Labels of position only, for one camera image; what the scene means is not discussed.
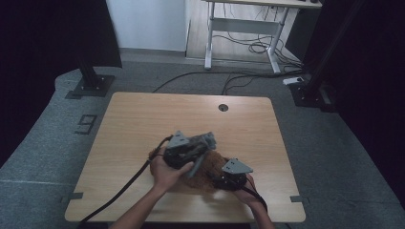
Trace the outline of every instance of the black cable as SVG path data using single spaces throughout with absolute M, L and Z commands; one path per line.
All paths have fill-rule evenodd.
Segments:
M 283 67 L 283 72 L 286 72 L 286 68 L 295 68 L 295 69 L 301 70 L 300 67 L 297 67 L 297 66 L 294 66 L 294 65 L 286 65 L 286 66 Z
M 236 87 L 245 87 L 248 84 L 250 84 L 253 80 L 257 79 L 257 78 L 278 78 L 278 77 L 283 77 L 283 76 L 288 76 L 288 75 L 295 75 L 295 74 L 303 74 L 303 73 L 307 73 L 305 71 L 302 70 L 297 70 L 297 71 L 291 71 L 288 73 L 283 73 L 283 74 L 269 74 L 269 73 L 264 73 L 264 74 L 259 74 L 259 73 L 255 73 L 255 74 L 242 74 L 242 75 L 238 75 L 235 76 L 233 78 L 229 78 L 226 80 L 224 87 L 223 87 L 223 91 L 222 91 L 222 95 L 227 95 L 227 91 L 231 88 L 236 88 Z M 250 79 L 250 81 L 248 83 L 245 83 L 244 85 L 241 86 L 231 86 L 229 88 L 227 88 L 227 85 L 233 81 L 236 80 L 238 78 L 245 78 L 245 77 L 252 77 L 252 79 Z
M 274 20 L 273 20 L 273 21 L 276 21 L 276 19 L 277 19 L 277 13 L 278 13 L 278 7 L 276 8 L 276 12 L 274 13 Z
M 250 52 L 253 52 L 253 53 L 264 53 L 264 52 L 267 52 L 267 50 L 270 48 L 271 42 L 268 44 L 268 43 L 266 43 L 266 42 L 263 42 L 261 39 L 264 39 L 264 38 L 273 38 L 272 36 L 263 36 L 263 37 L 260 37 L 260 35 L 258 34 L 258 38 L 256 38 L 256 39 L 247 39 L 247 40 L 244 40 L 244 39 L 236 39 L 236 38 L 232 37 L 232 36 L 230 35 L 230 33 L 228 33 L 228 35 L 229 35 L 230 38 L 229 38 L 229 37 L 226 37 L 226 36 L 222 36 L 222 35 L 214 35 L 213 37 L 221 37 L 221 38 L 227 39 L 227 40 L 229 40 L 229 41 L 231 41 L 231 42 L 234 42 L 234 43 L 237 43 L 237 44 L 240 44 L 240 45 L 248 46 L 248 50 L 249 50 Z M 241 42 L 241 41 L 258 41 L 258 42 L 244 43 L 244 42 Z M 284 41 L 283 41 L 283 40 L 279 39 L 279 41 L 282 43 L 282 47 L 281 47 L 280 50 L 276 49 L 276 50 L 275 50 L 275 51 L 276 51 L 275 54 L 277 55 L 277 57 L 279 57 L 280 62 L 282 62 L 283 64 L 295 65 L 297 68 L 302 68 L 304 65 L 303 65 L 300 61 L 291 59 L 291 58 L 286 57 L 286 56 L 283 55 L 282 50 L 283 50 L 285 44 L 284 44 Z M 262 50 L 262 51 L 257 51 L 257 50 L 254 49 L 254 47 L 260 47 L 260 48 L 262 48 L 263 50 Z
M 246 72 L 243 72 L 243 74 L 251 75 L 251 74 L 257 74 L 257 73 L 255 73 L 255 72 L 250 72 L 250 71 L 246 71 Z M 223 90 L 221 91 L 221 95 L 224 94 L 225 86 L 228 84 L 228 81 L 229 81 L 231 75 L 232 75 L 232 73 L 230 73 L 229 76 L 228 76 L 228 78 L 226 79 L 225 84 L 224 84 L 224 87 L 223 87 Z
M 250 185 L 252 186 L 253 190 L 254 190 L 254 191 L 257 193 L 257 190 L 256 190 L 256 188 L 254 187 L 254 185 L 253 185 L 252 181 L 250 181 L 250 179 L 249 179 L 249 178 L 247 179 L 247 181 L 249 181 L 249 183 L 250 183 Z
M 229 10 L 230 10 L 230 14 L 232 14 L 233 18 L 235 18 L 235 15 L 233 15 L 233 11 L 232 11 L 232 4 L 229 3 Z
M 281 8 L 281 10 L 280 11 L 278 11 L 278 7 L 276 8 L 276 11 L 278 11 L 278 12 L 284 12 L 284 9 L 285 8 Z
M 164 87 L 166 84 L 168 84 L 168 83 L 170 83 L 170 82 L 172 82 L 172 81 L 174 81 L 174 80 L 176 80 L 176 79 L 178 79 L 178 78 L 181 78 L 181 77 L 184 77 L 184 76 L 188 76 L 188 75 L 190 75 L 190 74 L 214 74 L 214 73 L 215 73 L 215 74 L 224 74 L 224 73 L 228 74 L 228 73 L 241 73 L 241 72 L 192 72 L 192 73 L 184 73 L 184 74 L 178 75 L 178 76 L 176 76 L 176 77 L 174 77 L 174 78 L 171 78 L 171 79 L 167 80 L 167 81 L 164 82 L 162 85 L 158 86 L 154 91 L 152 91 L 152 93 L 157 92 L 159 89 L 161 89 L 162 87 Z
M 263 11 L 263 9 L 264 9 L 264 6 L 261 6 L 260 7 L 260 11 L 256 14 L 256 16 L 255 16 L 255 20 L 257 19 L 257 17 L 260 15 L 260 13 Z
M 242 187 L 242 190 L 244 190 L 247 193 L 250 193 L 252 196 L 256 197 L 263 204 L 263 206 L 265 207 L 266 212 L 267 212 L 267 204 L 266 204 L 265 200 L 257 192 L 254 192 L 244 186 Z
M 266 19 L 267 19 L 267 16 L 268 16 L 268 11 L 269 11 L 269 10 L 270 10 L 270 6 L 268 6 L 268 7 L 267 7 L 266 16 L 265 16 L 265 18 L 263 18 L 263 20 L 264 20 L 264 21 L 266 21 Z
M 286 225 L 286 227 L 287 227 L 288 229 L 292 229 L 292 228 L 289 226 L 288 223 L 285 223 L 285 225 Z
M 119 190 L 118 193 L 116 193 L 116 195 L 111 198 L 107 203 L 105 203 L 104 205 L 102 205 L 101 207 L 99 207 L 97 210 L 95 210 L 93 213 L 91 213 L 89 216 L 87 216 L 86 218 L 84 218 L 78 225 L 77 228 L 80 228 L 84 223 L 86 223 L 89 219 L 91 219 L 93 216 L 97 215 L 98 213 L 100 213 L 101 211 L 103 211 L 104 209 L 106 209 L 108 206 L 110 206 L 114 201 L 116 201 L 128 188 L 129 186 L 131 186 L 132 183 L 134 183 L 134 181 L 143 173 L 143 171 L 146 169 L 146 167 L 148 167 L 148 165 L 152 162 L 153 158 L 155 158 L 155 156 L 158 154 L 161 145 L 163 145 L 163 143 L 165 141 L 168 141 L 172 138 L 173 136 L 168 136 L 166 137 L 160 144 L 159 146 L 155 149 L 154 153 L 152 155 L 150 155 L 148 157 L 148 159 L 145 161 L 145 163 L 142 165 L 142 167 L 139 169 L 139 171 L 125 184 L 125 186 Z

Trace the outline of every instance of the gray metal part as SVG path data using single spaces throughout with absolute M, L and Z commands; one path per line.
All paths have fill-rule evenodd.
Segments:
M 200 169 L 200 166 L 203 164 L 203 160 L 205 159 L 207 154 L 208 154 L 208 152 L 205 152 L 205 154 L 201 155 L 196 160 L 196 162 L 194 163 L 193 168 L 187 173 L 188 178 L 193 177 L 197 173 L 197 171 Z
M 188 144 L 190 141 L 185 137 L 181 131 L 176 131 L 169 143 L 167 143 L 167 149 L 176 148 L 182 145 Z
M 208 149 L 215 150 L 217 149 L 217 141 L 215 140 L 215 136 L 212 132 L 202 135 L 203 139 L 208 146 Z
M 231 158 L 223 167 L 223 171 L 230 174 L 253 173 L 253 170 L 237 158 Z

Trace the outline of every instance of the desk leg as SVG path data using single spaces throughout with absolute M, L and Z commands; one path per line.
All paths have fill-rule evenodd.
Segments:
M 278 58 L 277 58 L 277 56 L 275 54 L 275 50 L 277 48 L 278 40 L 280 39 L 281 32 L 283 31 L 283 27 L 284 27 L 285 22 L 286 22 L 288 10 L 289 10 L 289 8 L 284 9 L 283 18 L 279 22 L 279 26 L 277 28 L 277 32 L 275 34 L 275 37 L 273 38 L 273 42 L 271 42 L 270 49 L 267 50 L 268 58 L 270 59 L 271 67 L 273 68 L 274 73 L 281 73 L 280 68 L 278 66 L 278 63 L 277 63 Z
M 212 26 L 214 24 L 214 10 L 215 10 L 215 3 L 212 3 L 211 9 L 210 9 L 210 14 L 209 14 L 208 43 L 206 44 L 206 48 L 205 48 L 205 65 L 204 65 L 204 68 L 206 70 L 211 69 L 211 61 L 212 61 L 212 30 L 213 30 Z

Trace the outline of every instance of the desk frame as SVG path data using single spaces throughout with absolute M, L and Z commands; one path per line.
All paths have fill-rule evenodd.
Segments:
M 232 0 L 205 0 L 208 4 L 211 2 L 211 8 L 209 10 L 209 23 L 208 23 L 208 42 L 205 48 L 205 63 L 204 68 L 206 70 L 211 69 L 212 62 L 212 33 L 213 31 L 233 31 L 233 32 L 244 32 L 244 33 L 257 33 L 266 34 L 274 36 L 270 49 L 267 49 L 267 56 L 270 60 L 271 67 L 274 73 L 281 73 L 280 67 L 277 63 L 277 57 L 275 55 L 275 50 L 280 39 L 281 32 L 286 22 L 289 8 L 320 8 L 322 5 L 317 4 L 302 4 L 306 2 L 291 0 L 280 1 L 232 1 Z M 282 18 L 278 22 L 264 22 L 264 21 L 253 21 L 253 20 L 241 20 L 241 19 L 231 19 L 231 18 L 218 18 L 214 16 L 215 3 L 235 3 L 235 4 L 249 4 L 249 5 L 260 5 L 260 6 L 281 6 L 285 7 Z

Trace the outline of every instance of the white wall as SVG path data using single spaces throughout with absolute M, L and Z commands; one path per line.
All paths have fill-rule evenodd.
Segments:
M 186 49 L 187 0 L 107 0 L 120 48 Z

